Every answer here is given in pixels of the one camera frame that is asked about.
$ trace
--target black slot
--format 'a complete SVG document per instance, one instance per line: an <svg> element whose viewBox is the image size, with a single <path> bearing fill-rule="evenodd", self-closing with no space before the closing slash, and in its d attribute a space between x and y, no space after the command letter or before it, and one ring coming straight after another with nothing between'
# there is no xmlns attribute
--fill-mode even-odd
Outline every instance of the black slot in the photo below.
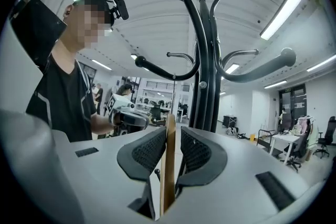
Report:
<svg viewBox="0 0 336 224"><path fill-rule="evenodd" d="M96 153L98 152L99 150L96 149L95 147L90 147L90 148L85 148L84 150L81 150L81 151L76 151L76 155L77 157L83 157L83 156L86 156L86 155L90 155L92 153Z"/></svg>
<svg viewBox="0 0 336 224"><path fill-rule="evenodd" d="M280 211L295 201L294 197L271 172L258 174L256 178Z"/></svg>

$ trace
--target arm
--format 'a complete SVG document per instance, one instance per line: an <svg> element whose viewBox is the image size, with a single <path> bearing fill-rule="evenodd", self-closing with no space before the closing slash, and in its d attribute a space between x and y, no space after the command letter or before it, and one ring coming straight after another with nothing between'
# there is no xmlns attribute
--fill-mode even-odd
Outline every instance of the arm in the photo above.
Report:
<svg viewBox="0 0 336 224"><path fill-rule="evenodd" d="M109 122L108 117L103 117L97 113L91 115L91 130L95 134L106 134L112 131L114 126Z"/></svg>

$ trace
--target desk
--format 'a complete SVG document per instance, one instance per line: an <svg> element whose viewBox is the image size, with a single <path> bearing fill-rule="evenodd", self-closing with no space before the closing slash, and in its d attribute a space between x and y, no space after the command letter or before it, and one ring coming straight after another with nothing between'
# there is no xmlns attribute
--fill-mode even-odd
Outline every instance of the desk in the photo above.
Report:
<svg viewBox="0 0 336 224"><path fill-rule="evenodd" d="M180 117L180 122L182 122L182 116L183 116L183 109L178 109L177 112L180 111L181 112L181 117Z"/></svg>
<svg viewBox="0 0 336 224"><path fill-rule="evenodd" d="M289 143L289 148L288 148L288 152L285 158L285 161L283 162L284 165L286 165L290 152L292 150L293 147L293 143L296 142L300 137L299 136L295 136L292 134L276 134L272 136L272 143L271 143L271 150L269 151L269 154L272 155L273 149L274 149L274 144L275 144L275 140L276 139L281 139L284 140L286 142Z"/></svg>

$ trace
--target white ceiling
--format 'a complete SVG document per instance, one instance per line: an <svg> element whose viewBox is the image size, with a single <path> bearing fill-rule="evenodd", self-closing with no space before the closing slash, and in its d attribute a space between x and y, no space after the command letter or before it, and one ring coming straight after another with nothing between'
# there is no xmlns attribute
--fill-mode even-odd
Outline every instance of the white ceiling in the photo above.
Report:
<svg viewBox="0 0 336 224"><path fill-rule="evenodd" d="M42 0L61 16L72 0ZM210 8L213 0L207 0ZM290 47L297 53L292 68L283 68L250 83L254 86L271 84L282 79L292 82L305 78L306 69L336 52L335 36L330 19L320 0L302 0L285 24L269 40L259 33L267 25L283 0L221 0L216 10L222 56L240 49L259 49L257 57L237 57L232 62L241 67L234 73L244 73L280 54ZM185 52L193 55L195 33L184 4L178 0L125 0L129 19L116 20L114 31L102 37L95 49L81 51L80 57L95 59L110 67L117 75L157 78L138 68L130 54L144 55L147 60L170 73L183 74L189 69L186 60L168 58L166 53ZM323 67L334 68L331 64ZM235 84L222 81L222 88Z"/></svg>

